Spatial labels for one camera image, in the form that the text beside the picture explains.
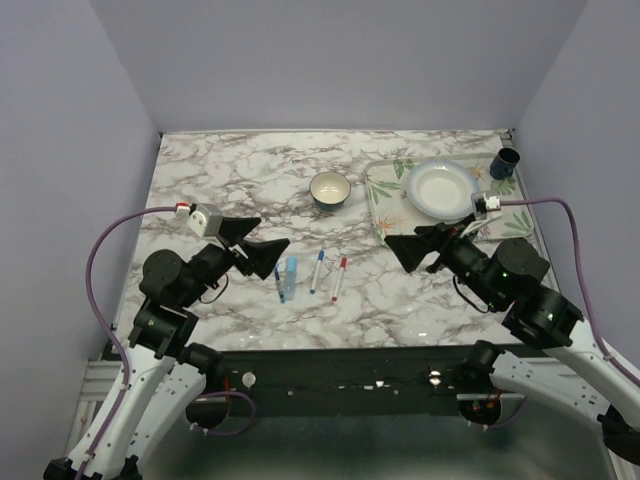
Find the thin teal blue pen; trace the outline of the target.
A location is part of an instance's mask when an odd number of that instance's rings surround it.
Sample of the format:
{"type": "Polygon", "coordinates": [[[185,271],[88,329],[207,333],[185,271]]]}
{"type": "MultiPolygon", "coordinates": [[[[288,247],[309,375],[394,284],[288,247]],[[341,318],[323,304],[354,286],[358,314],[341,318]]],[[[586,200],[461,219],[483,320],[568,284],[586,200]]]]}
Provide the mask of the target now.
{"type": "Polygon", "coordinates": [[[274,278],[275,278],[276,289],[277,289],[278,296],[279,296],[279,301],[280,301],[281,304],[284,304],[286,302],[285,294],[284,294],[284,287],[283,287],[283,284],[282,284],[281,275],[280,275],[279,268],[278,268],[277,265],[274,267],[273,273],[274,273],[274,278]]]}

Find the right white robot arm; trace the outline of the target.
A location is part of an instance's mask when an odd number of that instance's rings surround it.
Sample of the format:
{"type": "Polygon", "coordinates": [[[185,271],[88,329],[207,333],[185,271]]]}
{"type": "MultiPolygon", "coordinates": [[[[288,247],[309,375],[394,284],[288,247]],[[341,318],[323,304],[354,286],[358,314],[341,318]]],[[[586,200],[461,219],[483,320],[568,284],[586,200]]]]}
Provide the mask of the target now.
{"type": "Polygon", "coordinates": [[[467,389],[480,392],[492,384],[583,418],[600,431],[610,451],[639,462],[639,386],[628,377],[637,369],[599,346],[583,313],[543,286],[550,264],[527,240],[503,241],[487,255],[463,235],[461,226],[440,223],[418,227],[411,235],[389,235],[385,242],[408,273],[436,253],[428,273],[450,270],[454,281],[469,287],[490,312],[503,314],[502,325],[515,338],[581,379],[573,383],[537,373],[514,354],[479,341],[459,370],[467,389]]]}

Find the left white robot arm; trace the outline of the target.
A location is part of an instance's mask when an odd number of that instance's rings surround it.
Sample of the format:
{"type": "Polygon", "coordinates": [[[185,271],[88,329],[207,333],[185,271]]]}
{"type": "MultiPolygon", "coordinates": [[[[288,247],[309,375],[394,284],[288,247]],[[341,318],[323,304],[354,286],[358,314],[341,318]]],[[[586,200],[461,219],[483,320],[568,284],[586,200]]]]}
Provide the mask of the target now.
{"type": "Polygon", "coordinates": [[[144,302],[127,342],[114,344],[122,360],[116,380],[79,443],[48,464],[46,479],[139,479],[190,403],[235,395],[225,385],[221,353],[191,341],[198,318],[189,309],[231,268],[267,279],[290,242],[247,241],[258,217],[229,218],[209,204],[170,210],[207,244],[189,261],[164,249],[144,262],[144,302]]]}

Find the white pen red tip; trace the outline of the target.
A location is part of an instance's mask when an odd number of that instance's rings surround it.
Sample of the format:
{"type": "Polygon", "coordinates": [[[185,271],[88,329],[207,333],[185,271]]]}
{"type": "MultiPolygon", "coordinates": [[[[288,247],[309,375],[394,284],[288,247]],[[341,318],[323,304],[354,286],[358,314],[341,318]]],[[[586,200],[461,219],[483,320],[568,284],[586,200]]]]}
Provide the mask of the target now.
{"type": "Polygon", "coordinates": [[[345,270],[346,270],[346,267],[345,268],[340,268],[340,265],[339,265],[339,268],[338,268],[338,271],[337,271],[336,280],[335,280],[335,284],[334,284],[334,287],[333,287],[333,290],[332,290],[332,295],[331,295],[331,300],[333,302],[336,302],[338,300],[338,298],[339,298],[340,289],[341,289],[341,286],[342,286],[345,270]]]}

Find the white pen blue tip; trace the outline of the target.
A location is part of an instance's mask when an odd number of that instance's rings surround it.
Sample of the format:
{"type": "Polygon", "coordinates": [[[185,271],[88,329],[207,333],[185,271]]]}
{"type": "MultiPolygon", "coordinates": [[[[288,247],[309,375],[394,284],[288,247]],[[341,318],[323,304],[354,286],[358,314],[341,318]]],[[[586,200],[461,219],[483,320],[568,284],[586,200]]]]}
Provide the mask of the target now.
{"type": "Polygon", "coordinates": [[[311,285],[310,285],[310,294],[314,295],[317,291],[319,276],[321,273],[323,261],[324,261],[325,252],[324,249],[320,250],[316,259],[316,263],[313,270],[311,285]]]}

